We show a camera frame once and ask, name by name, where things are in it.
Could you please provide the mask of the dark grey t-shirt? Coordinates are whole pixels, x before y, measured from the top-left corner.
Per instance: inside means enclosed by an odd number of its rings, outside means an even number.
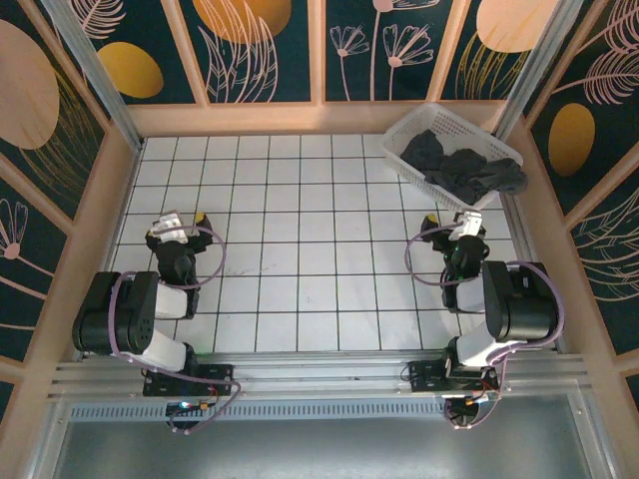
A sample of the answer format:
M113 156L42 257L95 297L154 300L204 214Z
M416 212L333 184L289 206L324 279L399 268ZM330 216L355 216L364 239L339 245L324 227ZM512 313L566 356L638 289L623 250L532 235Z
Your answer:
M432 130L411 139L399 157L423 174L427 183L444 188L468 205L490 192L515 196L528 186L527 175L512 158L488 162L467 148L448 155Z

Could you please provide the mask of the white plastic mesh basket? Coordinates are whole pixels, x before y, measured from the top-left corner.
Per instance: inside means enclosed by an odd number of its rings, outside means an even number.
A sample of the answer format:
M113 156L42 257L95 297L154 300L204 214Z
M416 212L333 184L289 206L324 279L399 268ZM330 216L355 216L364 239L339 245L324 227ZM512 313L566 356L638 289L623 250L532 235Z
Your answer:
M435 182L413 163L400 155L417 136L431 132L441 145L440 152L450 156L455 152L468 149L491 164L510 159L521 166L521 155L460 116L435 103L426 103L392 126L381 140L381 150L385 154L386 164L402 179L417 187L452 212L466 209L484 210L498 196L498 189L491 187L476 200L465 200Z

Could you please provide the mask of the small controller circuit board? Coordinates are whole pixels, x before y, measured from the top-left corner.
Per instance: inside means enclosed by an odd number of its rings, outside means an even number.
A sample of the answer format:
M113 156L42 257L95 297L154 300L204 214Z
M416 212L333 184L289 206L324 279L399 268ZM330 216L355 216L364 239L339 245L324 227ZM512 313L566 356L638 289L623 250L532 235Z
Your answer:
M489 390L487 392L480 391L462 391L461 395L444 395L444 400L453 406L469 406L473 404L482 404L485 402L496 401L500 398L497 391Z
M215 402L197 400L197 401L178 401L169 402L166 406L165 415L169 416L185 416L185 417L200 417L206 411L209 411Z

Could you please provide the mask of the grey metal sheet tray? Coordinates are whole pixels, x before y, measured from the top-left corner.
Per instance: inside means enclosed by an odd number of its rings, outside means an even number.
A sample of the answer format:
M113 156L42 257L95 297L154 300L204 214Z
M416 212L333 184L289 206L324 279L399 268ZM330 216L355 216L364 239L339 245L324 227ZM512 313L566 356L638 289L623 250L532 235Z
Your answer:
M54 479L622 479L564 395L501 401L468 431L437 414L220 421L190 436L159 421L72 422Z

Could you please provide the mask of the aluminium side rail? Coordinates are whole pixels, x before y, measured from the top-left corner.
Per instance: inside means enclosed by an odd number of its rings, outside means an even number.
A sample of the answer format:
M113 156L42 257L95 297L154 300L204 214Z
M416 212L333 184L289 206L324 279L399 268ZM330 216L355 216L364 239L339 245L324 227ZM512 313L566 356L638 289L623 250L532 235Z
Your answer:
M145 147L146 147L146 139L142 138L141 146L133 159L130 175L127 179L122 201L119 205L119 209L117 210L117 214L114 219L113 230L109 236L107 249L101 263L102 270L109 270L115 259L119 239L121 237L121 233L124 227L125 216L129 208L131 197L133 195L133 189L135 187L136 178L139 173L140 164L142 162L142 157L145 151Z
M525 262L539 262L519 198L501 195L500 200L517 259Z

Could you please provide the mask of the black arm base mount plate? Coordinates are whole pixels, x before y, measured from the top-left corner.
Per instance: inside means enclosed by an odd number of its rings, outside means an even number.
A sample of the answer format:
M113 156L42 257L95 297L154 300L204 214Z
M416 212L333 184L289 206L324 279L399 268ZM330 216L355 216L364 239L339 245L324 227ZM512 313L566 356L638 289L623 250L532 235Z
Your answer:
M478 397L496 392L499 379L494 368L476 368L453 364L451 360L419 360L409 362L400 378L413 393L433 393L451 397Z
M229 364L200 364L182 374L201 379L231 380L234 367ZM208 383L187 381L150 370L142 370L145 378L143 384L144 397L183 397L210 396L212 385Z

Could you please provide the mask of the aluminium frame post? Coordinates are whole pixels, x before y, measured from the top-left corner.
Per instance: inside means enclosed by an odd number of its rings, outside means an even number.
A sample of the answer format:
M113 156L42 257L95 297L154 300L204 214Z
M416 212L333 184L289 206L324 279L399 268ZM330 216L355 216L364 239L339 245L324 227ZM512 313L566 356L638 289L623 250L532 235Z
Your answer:
M574 24L583 0L558 0L511 89L492 135L505 142Z
M107 40L126 17L124 0L39 0L93 86L116 127L138 154L141 137L127 106L99 59L93 40Z

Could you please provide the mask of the aluminium mounting rail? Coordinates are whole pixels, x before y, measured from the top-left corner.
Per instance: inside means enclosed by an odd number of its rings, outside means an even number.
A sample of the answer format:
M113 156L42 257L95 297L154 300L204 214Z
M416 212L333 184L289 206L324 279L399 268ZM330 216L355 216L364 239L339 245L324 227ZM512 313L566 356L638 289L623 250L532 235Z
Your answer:
M403 380L408 363L440 356L438 350L213 353L199 361L231 364L245 400L385 398L411 393ZM139 367L112 356L90 355L57 365L48 398L141 398L143 382ZM591 388L580 355L541 350L510 357L503 392L526 396Z

